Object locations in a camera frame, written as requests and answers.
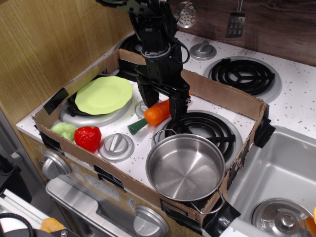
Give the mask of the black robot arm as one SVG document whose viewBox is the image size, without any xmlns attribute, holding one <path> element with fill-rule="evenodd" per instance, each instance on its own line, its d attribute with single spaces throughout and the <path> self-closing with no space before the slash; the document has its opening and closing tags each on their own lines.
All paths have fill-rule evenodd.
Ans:
<svg viewBox="0 0 316 237">
<path fill-rule="evenodd" d="M 100 0 L 99 4 L 128 12 L 134 32 L 141 43 L 146 64 L 135 67 L 139 92 L 147 107 L 152 107 L 159 94 L 169 98 L 169 111 L 174 121 L 180 120 L 191 100 L 190 86 L 182 78 L 185 48 L 175 36 L 177 20 L 167 0 Z"/>
</svg>

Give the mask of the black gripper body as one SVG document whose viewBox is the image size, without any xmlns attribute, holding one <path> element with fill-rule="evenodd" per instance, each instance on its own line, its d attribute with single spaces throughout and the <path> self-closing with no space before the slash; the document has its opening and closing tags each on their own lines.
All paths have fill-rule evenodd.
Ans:
<svg viewBox="0 0 316 237">
<path fill-rule="evenodd" d="M 146 64 L 135 68 L 137 83 L 150 84 L 159 94 L 189 96 L 190 86 L 181 76 L 182 53 L 142 53 Z"/>
</svg>

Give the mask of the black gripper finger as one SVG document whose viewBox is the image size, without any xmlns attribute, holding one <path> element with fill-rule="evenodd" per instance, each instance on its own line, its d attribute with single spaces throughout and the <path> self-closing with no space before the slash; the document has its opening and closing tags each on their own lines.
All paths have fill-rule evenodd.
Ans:
<svg viewBox="0 0 316 237">
<path fill-rule="evenodd" d="M 150 84 L 138 83 L 138 89 L 144 104 L 150 108 L 159 100 L 159 93 L 153 89 Z"/>
<path fill-rule="evenodd" d="M 179 121 L 181 117 L 187 113 L 190 101 L 190 95 L 172 95 L 169 97 L 169 110 L 173 121 Z"/>
</svg>

